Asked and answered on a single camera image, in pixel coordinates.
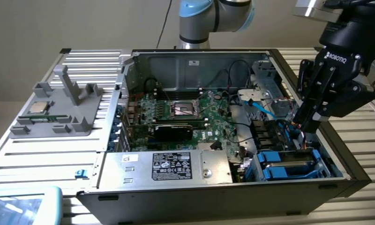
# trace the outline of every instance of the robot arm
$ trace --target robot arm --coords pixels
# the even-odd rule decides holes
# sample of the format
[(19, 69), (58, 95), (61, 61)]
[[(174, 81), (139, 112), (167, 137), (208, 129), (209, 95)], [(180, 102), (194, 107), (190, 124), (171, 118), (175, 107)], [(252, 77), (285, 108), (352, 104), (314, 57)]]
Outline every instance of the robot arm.
[(180, 0), (178, 48), (209, 48), (209, 32), (242, 30), (253, 10), (252, 0)]
[(375, 99), (365, 78), (375, 60), (375, 1), (298, 0), (296, 15), (328, 21), (318, 39), (324, 48), (298, 70), (302, 103), (293, 122), (313, 133), (321, 121), (344, 117)]

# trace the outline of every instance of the sticker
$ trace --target sticker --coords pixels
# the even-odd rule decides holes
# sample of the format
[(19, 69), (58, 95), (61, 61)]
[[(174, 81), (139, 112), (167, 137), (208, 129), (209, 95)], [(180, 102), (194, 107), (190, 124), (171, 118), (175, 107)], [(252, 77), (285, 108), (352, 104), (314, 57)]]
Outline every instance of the sticker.
[(200, 61), (197, 61), (197, 60), (189, 60), (189, 61), (188, 61), (188, 65), (189, 65), (189, 66), (198, 66), (198, 65), (200, 65)]
[(133, 155), (122, 155), (122, 163), (126, 163), (126, 162), (137, 162), (137, 159), (138, 159), (138, 155), (137, 154), (133, 154)]
[(153, 153), (151, 174), (153, 180), (192, 179), (192, 163), (189, 152)]

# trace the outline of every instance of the green circuit board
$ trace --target green circuit board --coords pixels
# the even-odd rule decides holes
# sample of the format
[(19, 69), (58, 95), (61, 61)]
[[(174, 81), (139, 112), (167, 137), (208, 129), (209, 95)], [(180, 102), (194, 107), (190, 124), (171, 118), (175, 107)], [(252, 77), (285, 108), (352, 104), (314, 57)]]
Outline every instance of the green circuit board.
[[(173, 101), (155, 100), (151, 95), (145, 95), (139, 99), (135, 99), (137, 103), (131, 102), (130, 105), (138, 105), (139, 107), (133, 107), (133, 118), (129, 120), (130, 125), (130, 151), (153, 151), (153, 150), (194, 150), (202, 149), (200, 144), (213, 143), (220, 141), (222, 150), (226, 151), (229, 161), (241, 161), (240, 157), (234, 157), (236, 151), (238, 151), (238, 144), (232, 143), (226, 139), (226, 135), (233, 132), (234, 126), (225, 122), (217, 111), (218, 104), (221, 103), (220, 109), (226, 108), (226, 101), (214, 100), (213, 94), (216, 92), (205, 95), (198, 99), (194, 104), (196, 115), (178, 115), (174, 116), (170, 111)], [(189, 103), (192, 100), (181, 100), (180, 103)], [(193, 122), (185, 122), (184, 119), (204, 119), (201, 123), (201, 129), (194, 129), (192, 134), (192, 139), (181, 142), (157, 142), (151, 136), (150, 130), (154, 126), (159, 125), (157, 122), (153, 123), (154, 119), (161, 120), (174, 120), (175, 124), (190, 125)]]

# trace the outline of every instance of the warning label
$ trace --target warning label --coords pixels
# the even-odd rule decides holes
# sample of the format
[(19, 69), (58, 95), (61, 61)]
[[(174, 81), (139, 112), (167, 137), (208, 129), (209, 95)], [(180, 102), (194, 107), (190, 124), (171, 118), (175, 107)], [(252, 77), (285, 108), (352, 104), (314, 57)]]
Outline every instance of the warning label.
[(189, 152), (151, 154), (150, 178), (153, 180), (192, 179), (190, 171)]

